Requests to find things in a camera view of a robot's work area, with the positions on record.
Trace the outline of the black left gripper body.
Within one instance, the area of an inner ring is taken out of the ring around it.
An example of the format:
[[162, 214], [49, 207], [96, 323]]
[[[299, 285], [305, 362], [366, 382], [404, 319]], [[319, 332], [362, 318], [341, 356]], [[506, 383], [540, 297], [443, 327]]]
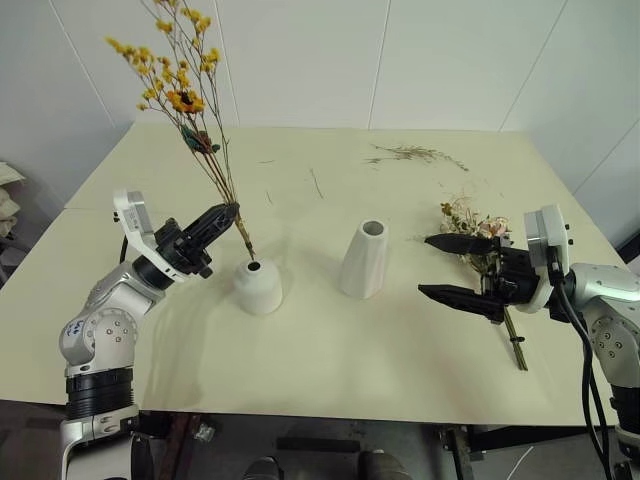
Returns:
[[204, 220], [196, 220], [181, 229], [174, 218], [169, 218], [154, 236], [156, 251], [175, 270], [204, 279], [212, 275], [209, 267], [211, 257], [206, 252], [212, 241], [212, 232]]

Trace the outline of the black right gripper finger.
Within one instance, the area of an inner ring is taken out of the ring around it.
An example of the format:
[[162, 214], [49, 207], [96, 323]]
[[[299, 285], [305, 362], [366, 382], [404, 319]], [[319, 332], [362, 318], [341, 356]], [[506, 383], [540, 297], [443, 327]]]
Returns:
[[418, 290], [428, 298], [455, 310], [480, 315], [492, 323], [503, 322], [503, 301], [453, 285], [420, 284]]
[[488, 255], [501, 251], [501, 240], [460, 233], [440, 233], [425, 238], [424, 242], [443, 252], [456, 255]]

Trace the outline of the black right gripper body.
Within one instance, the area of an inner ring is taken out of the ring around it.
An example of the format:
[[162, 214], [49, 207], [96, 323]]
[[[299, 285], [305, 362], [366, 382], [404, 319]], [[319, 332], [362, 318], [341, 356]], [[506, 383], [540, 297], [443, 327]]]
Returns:
[[504, 304], [528, 303], [539, 283], [529, 252], [499, 247], [489, 257], [491, 262], [481, 280], [482, 294], [497, 298]]

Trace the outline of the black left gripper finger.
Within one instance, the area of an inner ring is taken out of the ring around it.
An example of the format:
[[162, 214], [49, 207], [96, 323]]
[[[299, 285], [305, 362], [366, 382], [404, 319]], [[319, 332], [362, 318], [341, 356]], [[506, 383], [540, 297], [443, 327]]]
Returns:
[[211, 207], [194, 222], [194, 242], [205, 248], [223, 235], [235, 222], [238, 207]]
[[219, 204], [209, 208], [185, 230], [187, 240], [216, 240], [235, 222], [236, 203]]

